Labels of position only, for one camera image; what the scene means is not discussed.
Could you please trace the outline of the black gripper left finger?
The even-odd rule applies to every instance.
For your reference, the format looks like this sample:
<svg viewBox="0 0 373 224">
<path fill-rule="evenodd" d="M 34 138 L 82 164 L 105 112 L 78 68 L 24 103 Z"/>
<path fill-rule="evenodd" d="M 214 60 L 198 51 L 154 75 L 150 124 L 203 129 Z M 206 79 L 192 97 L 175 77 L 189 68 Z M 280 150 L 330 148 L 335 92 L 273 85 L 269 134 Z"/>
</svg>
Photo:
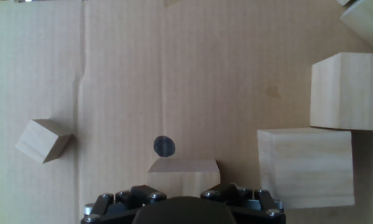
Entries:
<svg viewBox="0 0 373 224">
<path fill-rule="evenodd" d="M 124 220 L 126 215 L 135 215 L 144 205 L 166 199 L 166 194 L 148 185 L 133 186 L 130 190 L 123 190 L 115 194 L 104 193 L 95 202 L 85 205 L 85 214 L 80 223 Z"/>
</svg>

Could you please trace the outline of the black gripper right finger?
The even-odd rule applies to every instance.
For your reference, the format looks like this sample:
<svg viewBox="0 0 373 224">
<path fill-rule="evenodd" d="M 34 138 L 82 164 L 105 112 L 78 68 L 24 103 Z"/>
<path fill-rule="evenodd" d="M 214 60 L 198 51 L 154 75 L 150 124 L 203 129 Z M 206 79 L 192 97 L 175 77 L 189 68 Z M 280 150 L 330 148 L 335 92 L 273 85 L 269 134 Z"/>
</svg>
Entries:
<svg viewBox="0 0 373 224">
<path fill-rule="evenodd" d="M 218 184 L 202 192 L 200 198 L 224 204 L 237 223 L 285 224 L 283 202 L 268 190 Z"/>
</svg>

